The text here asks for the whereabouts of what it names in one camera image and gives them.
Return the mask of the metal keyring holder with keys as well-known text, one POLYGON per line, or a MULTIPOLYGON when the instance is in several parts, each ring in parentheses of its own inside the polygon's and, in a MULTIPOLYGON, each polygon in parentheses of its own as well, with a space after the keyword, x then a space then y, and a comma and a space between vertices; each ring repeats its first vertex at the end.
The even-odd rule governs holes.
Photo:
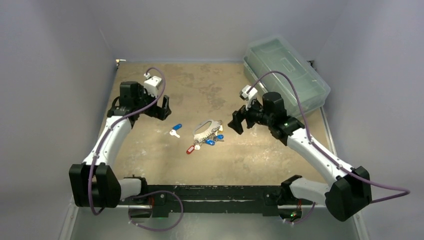
POLYGON ((213 119, 199 123, 192 131, 194 151, 199 150, 203 144, 214 146, 216 142, 223 142, 224 135, 218 132, 220 125, 223 125, 221 120, 213 119))

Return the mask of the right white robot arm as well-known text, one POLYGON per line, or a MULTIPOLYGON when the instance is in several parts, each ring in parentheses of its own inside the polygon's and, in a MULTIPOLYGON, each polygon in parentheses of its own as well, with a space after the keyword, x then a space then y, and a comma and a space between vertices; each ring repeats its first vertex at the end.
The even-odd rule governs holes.
POLYGON ((275 139, 302 156, 325 180, 321 183, 294 175, 281 183, 277 204, 308 200, 326 206, 335 219, 344 222, 372 202, 369 172, 337 159, 310 136, 304 124, 287 114, 279 93, 267 92, 262 103, 253 92, 242 91, 240 98, 247 103, 233 112, 229 128, 241 135, 242 121, 246 121, 249 129, 256 124, 268 127, 275 139))

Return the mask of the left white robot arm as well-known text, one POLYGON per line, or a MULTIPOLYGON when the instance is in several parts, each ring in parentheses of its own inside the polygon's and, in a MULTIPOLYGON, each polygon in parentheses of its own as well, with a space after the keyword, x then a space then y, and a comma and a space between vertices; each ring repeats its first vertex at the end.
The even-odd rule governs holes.
POLYGON ((148 201, 145 178, 118 179, 112 166, 140 115, 163 121, 172 113, 167 95, 163 96, 161 106, 157 104, 164 89, 164 80, 156 76, 143 84, 124 81, 119 85, 119 95, 106 113, 105 127, 98 141, 82 163, 73 164, 69 169, 73 199, 78 207, 115 208, 128 197, 138 205, 148 201))

